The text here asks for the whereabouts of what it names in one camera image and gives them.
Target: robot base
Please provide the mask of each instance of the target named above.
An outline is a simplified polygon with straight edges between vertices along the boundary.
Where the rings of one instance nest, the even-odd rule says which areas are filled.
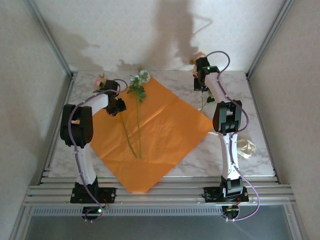
[[[88,184],[87,188],[99,203],[113,204],[115,202],[116,188],[115,187],[99,187],[98,178],[95,178],[93,184]],[[94,204],[95,202],[87,193],[84,185],[76,182],[74,184],[74,188],[72,189],[70,203]]]
[[[230,197],[224,197],[219,186],[204,187],[204,194],[202,197],[206,203],[237,203],[238,198],[242,203],[249,202],[248,191],[243,187],[242,193]]]

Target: white backdrop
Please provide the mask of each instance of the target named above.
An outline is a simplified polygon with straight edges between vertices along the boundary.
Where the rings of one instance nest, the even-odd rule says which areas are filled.
[[[71,70],[188,70],[197,51],[246,71],[283,0],[37,0]],[[211,58],[222,67],[223,56]]]

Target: marble table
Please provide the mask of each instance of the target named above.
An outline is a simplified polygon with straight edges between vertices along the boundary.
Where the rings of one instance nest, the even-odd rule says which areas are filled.
[[[119,78],[128,83],[130,75],[136,74],[135,71],[106,71],[104,73],[108,79]],[[95,90],[94,82],[99,74],[102,72],[79,72],[73,85],[69,103],[78,104],[91,96]],[[190,71],[151,71],[150,74],[179,98],[196,109],[201,108],[202,93],[194,91],[194,80]],[[225,71],[221,75],[221,79],[229,95],[242,101],[243,108],[249,116],[249,125],[245,131],[239,133],[239,138],[250,140],[256,145],[253,155],[248,159],[238,155],[240,170],[245,176],[275,176],[245,73]],[[216,103],[209,103],[204,106],[202,112],[212,119],[215,109]],[[242,126],[245,123],[246,118],[242,114]],[[90,154],[98,177],[114,177],[93,151]],[[216,177],[221,175],[222,167],[220,140],[218,136],[208,134],[166,177]],[[60,138],[57,140],[48,176],[50,178],[77,176],[73,148],[66,146]]]

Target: orange cloth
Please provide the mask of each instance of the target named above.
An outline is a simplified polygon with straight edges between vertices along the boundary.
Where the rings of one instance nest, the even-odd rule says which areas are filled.
[[[174,168],[212,129],[212,121],[179,99],[154,78],[144,83],[146,98],[138,103],[142,159],[139,148],[135,93],[119,95],[126,105],[121,115],[105,109],[93,116],[91,147],[129,192],[146,192]]]

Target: white wall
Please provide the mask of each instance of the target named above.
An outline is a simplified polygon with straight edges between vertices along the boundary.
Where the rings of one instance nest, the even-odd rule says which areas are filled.
[[[22,0],[0,1],[0,23],[0,240],[7,240],[27,186],[45,160],[66,82]]]
[[[320,239],[320,1],[296,0],[251,80],[275,167]]]
[[[198,50],[248,70],[283,0],[36,1],[73,71],[188,70]],[[224,67],[227,59],[211,62]]]

